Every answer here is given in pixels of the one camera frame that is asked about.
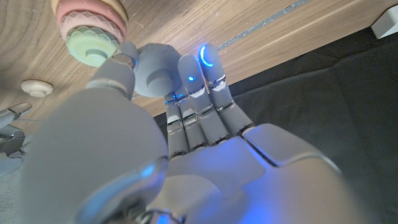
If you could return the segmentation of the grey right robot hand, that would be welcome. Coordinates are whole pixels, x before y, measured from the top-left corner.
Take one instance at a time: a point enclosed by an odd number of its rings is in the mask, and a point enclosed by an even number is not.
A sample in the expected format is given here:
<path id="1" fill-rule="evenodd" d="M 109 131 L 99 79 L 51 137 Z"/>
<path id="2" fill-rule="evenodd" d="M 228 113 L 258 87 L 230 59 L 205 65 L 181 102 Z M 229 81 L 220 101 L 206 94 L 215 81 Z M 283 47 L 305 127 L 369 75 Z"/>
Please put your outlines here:
<path id="1" fill-rule="evenodd" d="M 32 105 L 20 103 L 1 110 L 1 177 L 18 170 L 24 161 L 26 135 L 11 123 L 26 114 Z"/>

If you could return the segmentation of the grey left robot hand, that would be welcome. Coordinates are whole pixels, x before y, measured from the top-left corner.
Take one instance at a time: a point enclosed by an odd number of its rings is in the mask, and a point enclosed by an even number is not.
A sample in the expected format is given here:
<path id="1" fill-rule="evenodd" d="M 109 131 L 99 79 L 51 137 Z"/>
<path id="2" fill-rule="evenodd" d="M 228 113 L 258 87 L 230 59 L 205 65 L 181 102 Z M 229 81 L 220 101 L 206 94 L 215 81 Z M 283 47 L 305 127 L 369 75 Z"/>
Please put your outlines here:
<path id="1" fill-rule="evenodd" d="M 233 101 L 217 49 L 123 43 L 34 134 L 20 223 L 371 223 L 324 153 Z"/>

